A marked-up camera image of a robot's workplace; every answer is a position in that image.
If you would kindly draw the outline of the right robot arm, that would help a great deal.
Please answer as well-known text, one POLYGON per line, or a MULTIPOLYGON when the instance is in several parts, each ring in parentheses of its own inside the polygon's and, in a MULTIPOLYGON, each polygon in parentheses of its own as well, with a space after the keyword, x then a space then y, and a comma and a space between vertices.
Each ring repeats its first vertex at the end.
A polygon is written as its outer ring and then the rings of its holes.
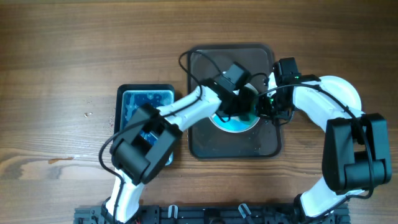
POLYGON ((271 74, 257 110, 266 118, 298 109, 325 133, 322 177, 294 202, 295 219, 324 219, 355 198, 367 200, 374 189, 391 180, 392 165, 387 122, 379 113, 366 114, 355 87, 336 76, 286 77, 271 74))

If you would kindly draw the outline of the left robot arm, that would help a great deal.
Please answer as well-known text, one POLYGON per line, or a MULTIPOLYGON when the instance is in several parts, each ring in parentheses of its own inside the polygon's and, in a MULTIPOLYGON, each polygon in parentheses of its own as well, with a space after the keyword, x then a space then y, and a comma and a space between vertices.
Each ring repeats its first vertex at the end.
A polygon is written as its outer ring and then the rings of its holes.
POLYGON ((164 167, 185 130, 197 122, 220 115, 241 116, 253 110, 256 92, 248 84, 222 84, 207 79, 182 99, 160 107, 144 104, 127 126, 111 136, 109 146, 116 177, 114 190, 105 203, 106 220, 126 223, 139 209, 144 185, 164 167))

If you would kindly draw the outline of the white plate blue streak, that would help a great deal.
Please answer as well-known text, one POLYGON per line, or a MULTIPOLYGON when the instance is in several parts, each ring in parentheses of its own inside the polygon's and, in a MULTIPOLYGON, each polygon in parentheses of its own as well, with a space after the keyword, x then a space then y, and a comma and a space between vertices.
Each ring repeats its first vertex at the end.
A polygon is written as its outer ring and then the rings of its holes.
MULTIPOLYGON (((247 83, 243 86, 243 88, 250 88, 258 94, 259 92, 256 88, 247 83)), ((234 94, 238 94, 239 90, 233 91, 234 94)), ((219 117, 217 114, 214 114, 209 117, 212 124, 214 124, 218 129, 225 131, 227 133, 243 133, 245 131, 250 130, 251 128, 255 127, 255 125, 259 122, 260 118, 256 116, 256 119, 252 123, 243 123, 239 116, 226 116, 222 112, 220 113, 219 117)))

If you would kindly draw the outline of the large white plate blue smear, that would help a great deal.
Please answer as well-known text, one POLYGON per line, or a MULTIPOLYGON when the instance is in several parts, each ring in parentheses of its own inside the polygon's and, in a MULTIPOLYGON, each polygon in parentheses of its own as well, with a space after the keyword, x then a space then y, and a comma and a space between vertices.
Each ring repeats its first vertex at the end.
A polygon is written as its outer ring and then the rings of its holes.
MULTIPOLYGON (((331 75, 320 77, 320 80, 320 88, 334 96, 343 106, 347 106, 355 117, 358 118, 364 114, 359 94, 351 83, 331 75)), ((315 90, 308 93, 311 100, 303 111, 319 126, 326 124, 329 119, 351 118, 348 112, 324 93, 315 90)))

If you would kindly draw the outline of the green sponge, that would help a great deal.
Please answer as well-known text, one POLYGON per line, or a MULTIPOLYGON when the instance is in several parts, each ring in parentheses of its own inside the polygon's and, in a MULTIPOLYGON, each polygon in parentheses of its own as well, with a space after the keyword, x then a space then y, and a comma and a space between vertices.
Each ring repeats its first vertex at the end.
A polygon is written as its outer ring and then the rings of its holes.
POLYGON ((251 113, 243 113, 239 118, 243 123, 252 123, 256 119, 256 116, 251 113))

